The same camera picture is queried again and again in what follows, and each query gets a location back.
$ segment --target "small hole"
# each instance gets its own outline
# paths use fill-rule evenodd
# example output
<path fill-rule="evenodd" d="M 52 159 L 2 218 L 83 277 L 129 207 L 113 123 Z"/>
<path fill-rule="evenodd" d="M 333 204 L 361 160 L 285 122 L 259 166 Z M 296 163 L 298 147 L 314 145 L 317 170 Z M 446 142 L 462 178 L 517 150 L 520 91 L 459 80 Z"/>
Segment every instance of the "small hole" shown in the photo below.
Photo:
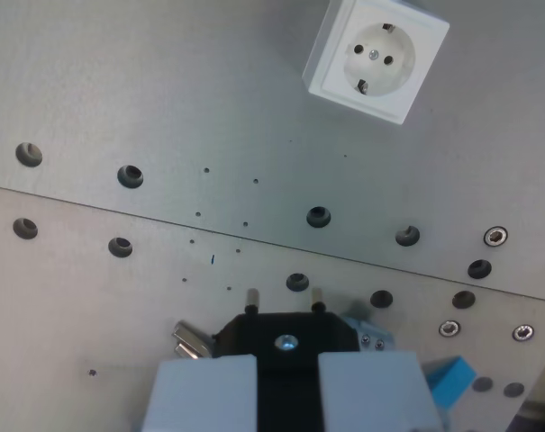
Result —
<path fill-rule="evenodd" d="M 473 279 L 483 279 L 492 272 L 492 265 L 485 259 L 478 259 L 468 266 L 468 275 Z"/>
<path fill-rule="evenodd" d="M 38 235 L 38 227 L 29 219 L 20 218 L 14 221 L 12 229 L 20 239 L 31 240 Z"/>
<path fill-rule="evenodd" d="M 116 237 L 108 243 L 108 250 L 117 258 L 126 258 L 132 253 L 132 244 L 125 238 Z"/>
<path fill-rule="evenodd" d="M 314 228 L 324 228 L 331 219 L 330 211 L 326 207 L 314 207 L 306 215 L 308 225 Z"/>
<path fill-rule="evenodd" d="M 472 390 L 475 392 L 488 392 L 490 389 L 492 389 L 493 384 L 494 383 L 491 378 L 481 376 L 480 378 L 476 378 L 476 380 L 472 383 Z"/>
<path fill-rule="evenodd" d="M 524 393 L 524 385 L 519 382 L 511 382 L 504 387 L 504 396 L 507 398 L 517 398 Z"/>
<path fill-rule="evenodd" d="M 308 281 L 308 277 L 302 273 L 291 274 L 286 279 L 286 287 L 290 291 L 294 291 L 296 293 L 304 291 L 306 288 L 308 288 L 309 284 L 310 282 Z"/>
<path fill-rule="evenodd" d="M 42 154 L 38 147 L 30 142 L 23 142 L 16 147 L 16 158 L 22 165 L 34 168 L 41 164 Z"/>
<path fill-rule="evenodd" d="M 468 309 L 477 300 L 476 295 L 470 291 L 461 291 L 452 297 L 452 305 L 456 309 Z"/>
<path fill-rule="evenodd" d="M 376 291 L 370 297 L 370 304 L 375 308 L 384 309 L 392 304 L 394 297 L 389 291 Z"/>
<path fill-rule="evenodd" d="M 144 182 L 144 175 L 136 166 L 125 165 L 118 170 L 118 181 L 124 187 L 135 189 Z"/>

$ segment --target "metal plate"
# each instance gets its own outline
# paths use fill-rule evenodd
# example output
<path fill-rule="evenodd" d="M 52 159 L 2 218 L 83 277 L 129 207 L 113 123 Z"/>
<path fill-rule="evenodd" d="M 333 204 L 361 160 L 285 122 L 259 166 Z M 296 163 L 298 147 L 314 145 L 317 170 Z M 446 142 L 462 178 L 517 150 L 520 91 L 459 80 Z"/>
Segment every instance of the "metal plate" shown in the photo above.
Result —
<path fill-rule="evenodd" d="M 13 233 L 19 217 L 38 237 Z M 108 252 L 117 236 L 133 244 L 129 257 Z M 308 290 L 286 288 L 295 272 Z M 459 283 L 0 190 L 0 431 L 130 430 L 158 363 L 174 358 L 174 324 L 212 334 L 251 287 L 264 312 L 307 311 L 320 287 L 329 310 L 368 314 L 423 362 L 463 355 L 495 387 L 465 393 L 455 431 L 505 430 L 545 365 L 545 301 L 469 287 L 476 303 L 457 310 Z M 376 310 L 369 298 L 383 289 L 394 302 Z M 448 319 L 462 326 L 456 337 L 439 335 Z M 514 342 L 524 323 L 534 338 Z M 503 396 L 510 382 L 526 386 L 522 397 Z"/>
<path fill-rule="evenodd" d="M 419 3 L 450 31 L 399 127 L 306 93 L 326 1 L 0 0 L 0 186 L 545 299 L 545 0 Z"/>

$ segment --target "screw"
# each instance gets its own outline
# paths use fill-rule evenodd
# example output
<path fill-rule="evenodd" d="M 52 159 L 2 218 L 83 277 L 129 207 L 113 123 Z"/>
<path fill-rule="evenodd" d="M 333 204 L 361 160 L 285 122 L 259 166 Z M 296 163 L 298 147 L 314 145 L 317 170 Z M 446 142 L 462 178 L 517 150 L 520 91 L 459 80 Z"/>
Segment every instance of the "screw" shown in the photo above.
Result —
<path fill-rule="evenodd" d="M 441 326 L 438 327 L 438 332 L 445 338 L 452 338 L 460 332 L 460 324 L 451 319 L 444 321 Z"/>
<path fill-rule="evenodd" d="M 508 239 L 508 231 L 504 227 L 492 227 L 485 232 L 485 244 L 491 248 L 501 246 Z"/>
<path fill-rule="evenodd" d="M 524 342 L 534 336 L 534 327 L 528 324 L 522 324 L 513 331 L 513 339 L 517 342 Z"/>

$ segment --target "power socket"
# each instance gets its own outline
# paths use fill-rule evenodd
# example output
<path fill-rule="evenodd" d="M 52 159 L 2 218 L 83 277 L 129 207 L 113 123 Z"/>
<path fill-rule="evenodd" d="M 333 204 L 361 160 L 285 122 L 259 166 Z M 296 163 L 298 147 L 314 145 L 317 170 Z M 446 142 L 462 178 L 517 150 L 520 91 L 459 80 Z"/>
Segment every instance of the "power socket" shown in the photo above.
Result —
<path fill-rule="evenodd" d="M 331 0 L 306 64 L 308 91 L 402 124 L 450 25 L 396 0 Z"/>

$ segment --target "hex bolt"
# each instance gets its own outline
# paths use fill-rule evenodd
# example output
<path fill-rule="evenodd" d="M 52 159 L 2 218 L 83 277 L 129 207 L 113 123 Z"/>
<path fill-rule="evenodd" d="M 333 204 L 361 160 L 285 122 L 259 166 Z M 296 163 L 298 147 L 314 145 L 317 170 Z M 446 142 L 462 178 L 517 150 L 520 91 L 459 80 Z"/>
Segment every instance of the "hex bolt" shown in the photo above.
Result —
<path fill-rule="evenodd" d="M 460 332 L 460 324 L 452 319 L 446 320 L 438 327 L 438 332 L 445 338 L 453 338 Z"/>
<path fill-rule="evenodd" d="M 524 342 L 525 340 L 529 340 L 534 336 L 534 327 L 529 326 L 528 324 L 522 324 L 521 326 L 518 326 L 513 331 L 513 339 L 516 342 Z"/>

